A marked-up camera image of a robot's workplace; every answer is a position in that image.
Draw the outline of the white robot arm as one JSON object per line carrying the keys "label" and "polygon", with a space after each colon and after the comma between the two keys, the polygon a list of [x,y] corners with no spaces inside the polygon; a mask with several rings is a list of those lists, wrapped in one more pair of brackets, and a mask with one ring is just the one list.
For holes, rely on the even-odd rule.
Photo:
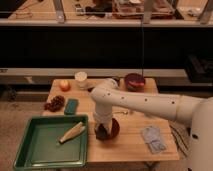
{"label": "white robot arm", "polygon": [[213,171],[213,97],[127,92],[119,90],[112,78],[97,84],[90,97],[99,123],[109,123],[112,107],[119,106],[188,125],[188,171]]}

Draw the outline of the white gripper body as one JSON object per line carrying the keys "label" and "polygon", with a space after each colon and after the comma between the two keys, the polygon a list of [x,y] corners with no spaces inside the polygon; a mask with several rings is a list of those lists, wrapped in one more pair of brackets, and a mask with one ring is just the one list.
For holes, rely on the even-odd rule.
{"label": "white gripper body", "polygon": [[112,129],[112,114],[98,114],[96,112],[93,113],[93,118],[95,121],[95,130],[98,130],[100,125],[103,125],[106,131],[110,131]]}

